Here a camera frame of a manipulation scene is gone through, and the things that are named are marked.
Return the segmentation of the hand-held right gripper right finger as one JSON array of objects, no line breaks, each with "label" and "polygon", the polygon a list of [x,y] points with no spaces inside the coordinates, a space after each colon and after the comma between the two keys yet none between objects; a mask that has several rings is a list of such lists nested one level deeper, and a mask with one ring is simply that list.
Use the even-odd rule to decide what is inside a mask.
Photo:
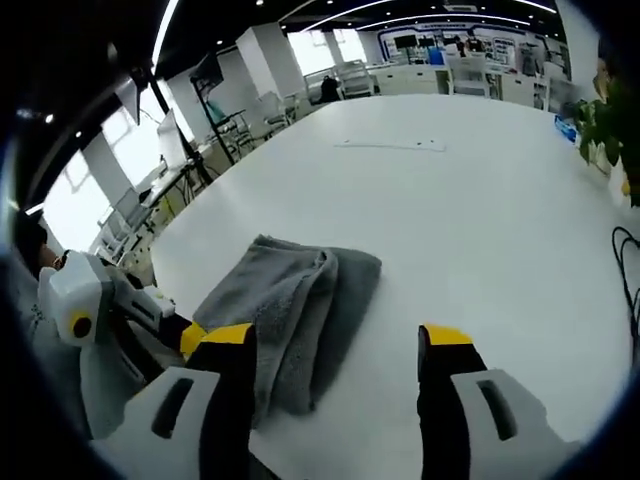
[{"label": "hand-held right gripper right finger", "polygon": [[533,393],[488,368],[458,329],[419,327],[417,380],[424,479],[547,479],[581,448],[551,428]]}]

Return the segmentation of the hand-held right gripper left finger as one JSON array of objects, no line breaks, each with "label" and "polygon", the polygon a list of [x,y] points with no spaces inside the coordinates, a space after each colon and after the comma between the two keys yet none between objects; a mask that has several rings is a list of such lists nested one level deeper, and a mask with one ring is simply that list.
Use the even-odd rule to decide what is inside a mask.
[{"label": "hand-held right gripper left finger", "polygon": [[184,365],[129,400],[122,422],[93,448],[124,479],[250,478],[254,326],[164,322],[155,335]]}]

